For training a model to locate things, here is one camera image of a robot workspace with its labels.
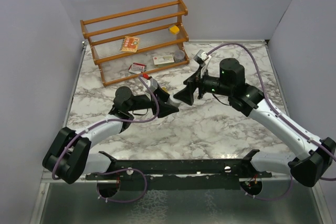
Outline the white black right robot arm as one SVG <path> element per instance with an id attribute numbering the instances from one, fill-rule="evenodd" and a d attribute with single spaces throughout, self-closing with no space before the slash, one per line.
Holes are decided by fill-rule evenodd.
<path id="1" fill-rule="evenodd" d="M 227 96 L 233 109 L 263 125 L 292 151 L 290 154 L 252 151 L 247 161 L 241 164 L 242 173 L 246 177 L 254 177 L 259 172 L 282 173 L 291 175 L 306 187 L 313 187 L 332 163 L 335 141 L 329 137 L 321 139 L 305 130 L 276 109 L 261 90 L 246 84 L 245 68 L 238 60 L 222 60 L 219 77 L 209 76 L 206 68 L 206 63 L 200 65 L 183 82 L 185 88 L 176 93 L 174 98 L 192 105 L 196 90 L 199 99 L 205 93 Z"/>

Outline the green stapler box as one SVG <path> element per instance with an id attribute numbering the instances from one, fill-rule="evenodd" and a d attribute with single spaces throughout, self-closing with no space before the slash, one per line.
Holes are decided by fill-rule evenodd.
<path id="1" fill-rule="evenodd" d="M 163 67 L 175 63 L 172 55 L 154 56 L 153 64 L 155 67 Z"/>

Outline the orange spiral notebook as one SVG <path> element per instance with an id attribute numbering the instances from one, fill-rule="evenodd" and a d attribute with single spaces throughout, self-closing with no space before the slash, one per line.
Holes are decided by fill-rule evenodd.
<path id="1" fill-rule="evenodd" d="M 135 53 L 138 50 L 139 42 L 140 39 L 138 37 L 125 36 L 120 51 Z"/>

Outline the red white staple box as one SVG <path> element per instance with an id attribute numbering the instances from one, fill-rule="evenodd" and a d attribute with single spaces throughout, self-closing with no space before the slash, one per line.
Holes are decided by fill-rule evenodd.
<path id="1" fill-rule="evenodd" d="M 133 74 L 140 74 L 146 71 L 146 65 L 134 62 L 129 67 L 129 72 Z"/>

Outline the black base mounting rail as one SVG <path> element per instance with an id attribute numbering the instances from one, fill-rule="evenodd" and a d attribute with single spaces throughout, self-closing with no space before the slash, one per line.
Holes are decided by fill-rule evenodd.
<path id="1" fill-rule="evenodd" d="M 113 159 L 106 172 L 95 172 L 86 180 L 98 183 L 120 182 L 122 190 L 239 190 L 240 182 L 270 178 L 271 173 L 258 172 L 250 157 L 242 159 Z"/>

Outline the orange wooden shelf rack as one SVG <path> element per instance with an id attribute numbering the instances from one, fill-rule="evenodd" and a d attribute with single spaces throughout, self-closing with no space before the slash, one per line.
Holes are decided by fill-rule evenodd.
<path id="1" fill-rule="evenodd" d="M 81 32 L 93 63 L 107 87 L 189 64 L 184 49 L 189 36 L 183 25 L 188 9 L 183 0 L 81 20 Z"/>

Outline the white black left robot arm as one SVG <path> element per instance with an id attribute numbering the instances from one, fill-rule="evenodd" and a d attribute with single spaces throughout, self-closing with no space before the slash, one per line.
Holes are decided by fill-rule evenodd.
<path id="1" fill-rule="evenodd" d="M 103 140 L 124 132 L 136 123 L 133 112 L 151 110 L 153 118 L 163 118 L 179 111 L 180 101 L 161 87 L 146 94 L 133 95 L 130 88 L 116 90 L 113 106 L 99 122 L 78 130 L 63 127 L 47 151 L 42 166 L 52 173 L 54 179 L 74 183 L 82 174 L 98 172 L 104 179 L 115 175 L 114 158 L 100 152 L 90 155 L 90 149 Z"/>

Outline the yellow sticky note block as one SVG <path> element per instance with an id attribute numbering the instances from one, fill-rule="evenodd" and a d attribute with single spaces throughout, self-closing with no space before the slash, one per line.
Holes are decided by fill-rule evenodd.
<path id="1" fill-rule="evenodd" d="M 177 25 L 172 25 L 169 27 L 169 32 L 173 35 L 177 35 L 180 32 L 180 29 Z"/>

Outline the white pill bottle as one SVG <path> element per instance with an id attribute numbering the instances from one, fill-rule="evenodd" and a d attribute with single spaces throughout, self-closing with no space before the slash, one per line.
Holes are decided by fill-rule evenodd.
<path id="1" fill-rule="evenodd" d="M 169 96 L 167 104 L 172 105 L 176 108 L 178 108 L 181 104 L 181 101 L 177 100 L 176 98 L 174 98 L 172 95 Z"/>

